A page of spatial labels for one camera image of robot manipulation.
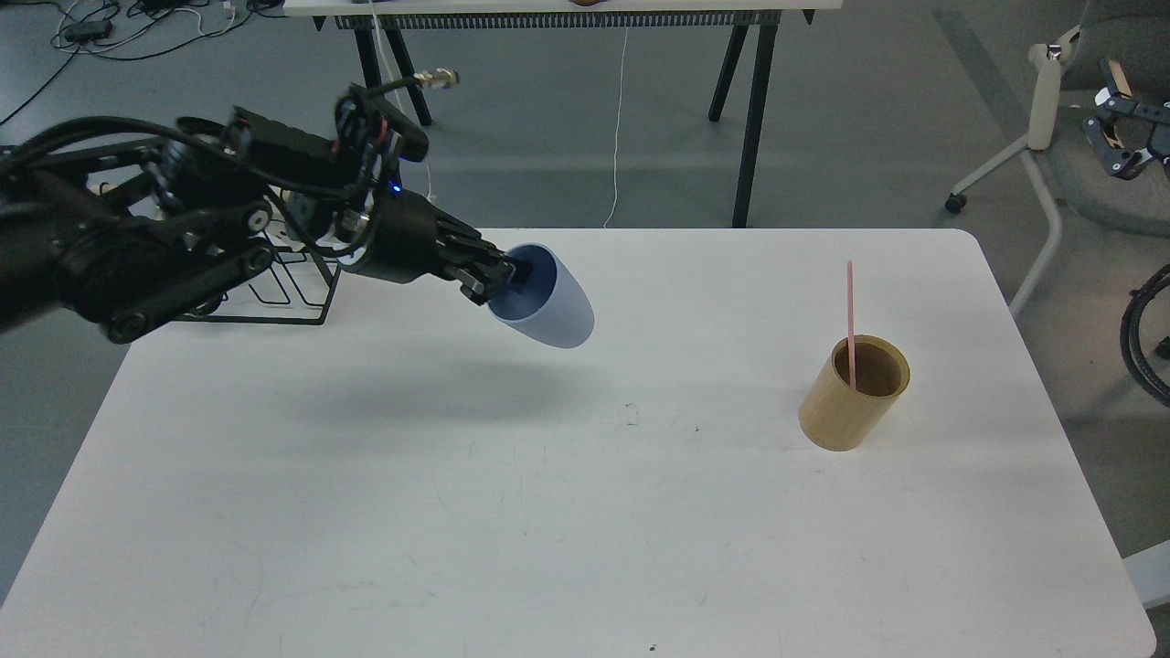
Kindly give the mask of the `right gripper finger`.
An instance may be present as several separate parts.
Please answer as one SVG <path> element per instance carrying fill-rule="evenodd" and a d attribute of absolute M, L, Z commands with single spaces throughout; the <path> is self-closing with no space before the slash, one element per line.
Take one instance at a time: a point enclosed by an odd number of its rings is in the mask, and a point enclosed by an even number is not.
<path fill-rule="evenodd" d="M 1096 109 L 1082 122 L 1081 130 L 1106 174 L 1133 180 L 1145 166 L 1169 164 L 1169 107 L 1133 100 L 1127 92 L 1102 89 L 1094 97 Z M 1137 148 L 1122 138 L 1124 122 L 1149 126 L 1144 143 Z"/>

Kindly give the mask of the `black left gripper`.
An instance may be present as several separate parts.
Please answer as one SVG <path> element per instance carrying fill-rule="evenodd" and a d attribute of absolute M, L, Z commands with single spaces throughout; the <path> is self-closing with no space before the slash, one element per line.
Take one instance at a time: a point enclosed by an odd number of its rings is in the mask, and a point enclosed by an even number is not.
<path fill-rule="evenodd" d="M 340 258 L 346 273 L 400 285 L 424 275 L 450 281 L 450 270 L 473 262 L 475 270 L 460 270 L 460 292 L 476 306 L 489 303 L 503 286 L 526 285 L 535 270 L 531 261 L 510 258 L 493 242 L 476 244 L 476 229 L 413 192 L 383 196 L 371 237 Z"/>

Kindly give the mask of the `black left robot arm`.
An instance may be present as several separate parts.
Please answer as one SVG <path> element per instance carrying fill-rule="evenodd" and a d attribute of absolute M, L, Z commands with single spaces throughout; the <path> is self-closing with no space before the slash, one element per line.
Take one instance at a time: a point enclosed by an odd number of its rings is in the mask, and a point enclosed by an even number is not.
<path fill-rule="evenodd" d="M 4 149 L 4 330 L 63 308 L 117 345 L 216 309 L 276 262 L 269 226 L 364 277 L 454 281 L 484 306 L 534 282 L 537 266 L 406 190 L 427 133 L 388 101 L 442 89 L 418 71 L 335 102 L 324 138 L 235 108 L 225 123 L 166 126 L 87 116 Z"/>

